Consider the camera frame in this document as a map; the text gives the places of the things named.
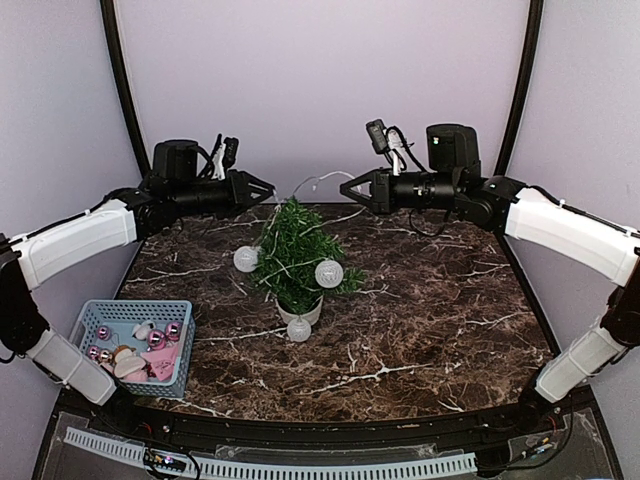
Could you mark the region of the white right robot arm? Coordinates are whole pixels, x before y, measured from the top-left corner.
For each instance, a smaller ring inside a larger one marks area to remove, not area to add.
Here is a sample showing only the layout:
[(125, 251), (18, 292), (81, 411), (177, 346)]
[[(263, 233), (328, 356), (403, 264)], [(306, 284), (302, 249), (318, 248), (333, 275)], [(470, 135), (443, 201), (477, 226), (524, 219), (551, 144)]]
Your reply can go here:
[(418, 163), (405, 135), (380, 119), (366, 125), (388, 167), (341, 185), (341, 193), (377, 215), (399, 210), (442, 211), (497, 236), (544, 249), (563, 267), (573, 264), (614, 291), (588, 330), (533, 377), (510, 413), (521, 434), (534, 432), (549, 405), (639, 345), (639, 232), (593, 215), (541, 186), (494, 174), (483, 176), (475, 130), (460, 124), (426, 129), (427, 165)]

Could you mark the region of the white ball string lights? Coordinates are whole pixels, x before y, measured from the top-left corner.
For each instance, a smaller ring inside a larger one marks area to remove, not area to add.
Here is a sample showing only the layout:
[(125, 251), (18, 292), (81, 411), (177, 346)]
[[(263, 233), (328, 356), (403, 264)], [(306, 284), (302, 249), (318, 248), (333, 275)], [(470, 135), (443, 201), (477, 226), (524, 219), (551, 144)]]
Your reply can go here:
[(305, 342), (329, 296), (353, 294), (365, 272), (345, 267), (345, 251), (325, 228), (331, 223), (304, 206), (295, 193), (277, 202), (259, 238), (233, 255), (236, 270), (275, 300), (292, 342)]

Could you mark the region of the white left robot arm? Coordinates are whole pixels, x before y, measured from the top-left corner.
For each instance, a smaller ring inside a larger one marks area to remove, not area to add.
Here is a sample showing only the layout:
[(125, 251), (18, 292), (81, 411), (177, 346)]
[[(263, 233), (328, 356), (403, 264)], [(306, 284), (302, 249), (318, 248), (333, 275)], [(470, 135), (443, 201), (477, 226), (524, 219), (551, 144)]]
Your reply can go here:
[(10, 363), (26, 358), (86, 401), (120, 436), (141, 427), (115, 376), (90, 360), (45, 318), (35, 291), (115, 249), (141, 243), (187, 217), (234, 218), (271, 198), (275, 187), (235, 167), (239, 141), (219, 138), (158, 143), (150, 170), (135, 187), (119, 187), (97, 204), (28, 233), (1, 238), (1, 344)]

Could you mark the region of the small green christmas tree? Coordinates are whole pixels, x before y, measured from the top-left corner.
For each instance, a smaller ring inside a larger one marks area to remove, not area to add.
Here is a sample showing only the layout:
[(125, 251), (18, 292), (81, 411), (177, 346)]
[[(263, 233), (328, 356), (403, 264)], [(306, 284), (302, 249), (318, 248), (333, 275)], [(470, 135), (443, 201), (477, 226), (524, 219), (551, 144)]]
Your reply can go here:
[(288, 313), (309, 313), (321, 298), (354, 293), (365, 282), (364, 271), (344, 268), (338, 286), (323, 288), (318, 284), (317, 265), (325, 260), (342, 262), (345, 252), (323, 230), (321, 215), (294, 197), (267, 221), (258, 246), (257, 266), (250, 274), (252, 285), (270, 294)]

